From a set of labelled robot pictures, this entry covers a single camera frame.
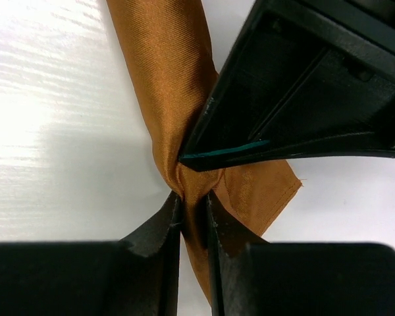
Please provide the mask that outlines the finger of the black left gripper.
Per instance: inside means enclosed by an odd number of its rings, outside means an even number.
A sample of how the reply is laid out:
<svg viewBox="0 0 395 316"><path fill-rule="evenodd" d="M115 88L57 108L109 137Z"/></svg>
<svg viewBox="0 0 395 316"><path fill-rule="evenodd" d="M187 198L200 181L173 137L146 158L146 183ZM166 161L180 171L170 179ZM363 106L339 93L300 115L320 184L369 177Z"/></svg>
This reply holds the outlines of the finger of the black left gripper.
<svg viewBox="0 0 395 316"><path fill-rule="evenodd" d="M182 164L395 158L395 1L256 1Z"/></svg>

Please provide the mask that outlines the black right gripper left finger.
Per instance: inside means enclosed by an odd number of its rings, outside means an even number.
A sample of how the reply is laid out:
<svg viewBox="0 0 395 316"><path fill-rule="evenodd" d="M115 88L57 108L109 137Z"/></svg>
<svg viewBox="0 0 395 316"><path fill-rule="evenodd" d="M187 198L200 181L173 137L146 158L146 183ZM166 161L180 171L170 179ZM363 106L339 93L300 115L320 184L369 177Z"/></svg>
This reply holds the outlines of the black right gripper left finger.
<svg viewBox="0 0 395 316"><path fill-rule="evenodd" d="M1 242L0 315L176 315L181 200L121 240Z"/></svg>

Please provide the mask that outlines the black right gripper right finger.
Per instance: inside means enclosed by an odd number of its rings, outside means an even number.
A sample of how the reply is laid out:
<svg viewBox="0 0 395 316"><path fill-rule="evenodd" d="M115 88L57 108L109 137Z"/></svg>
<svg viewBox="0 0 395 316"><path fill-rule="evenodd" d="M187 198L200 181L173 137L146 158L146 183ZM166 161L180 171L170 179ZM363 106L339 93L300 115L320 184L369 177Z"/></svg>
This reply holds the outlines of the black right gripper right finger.
<svg viewBox="0 0 395 316"><path fill-rule="evenodd" d="M395 250L269 243L205 198L214 315L395 315Z"/></svg>

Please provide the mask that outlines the orange cloth napkin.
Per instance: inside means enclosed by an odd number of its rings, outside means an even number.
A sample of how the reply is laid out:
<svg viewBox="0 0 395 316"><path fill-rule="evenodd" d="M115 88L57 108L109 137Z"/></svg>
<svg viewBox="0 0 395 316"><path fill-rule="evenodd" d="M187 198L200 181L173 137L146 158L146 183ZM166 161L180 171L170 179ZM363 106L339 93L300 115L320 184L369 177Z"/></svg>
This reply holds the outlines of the orange cloth napkin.
<svg viewBox="0 0 395 316"><path fill-rule="evenodd" d="M217 80L211 38L200 1L108 2L157 169L182 199L182 234L203 293L211 297L206 214L200 202L214 192L224 208L262 235L301 186L290 165L268 161L195 172L178 161Z"/></svg>

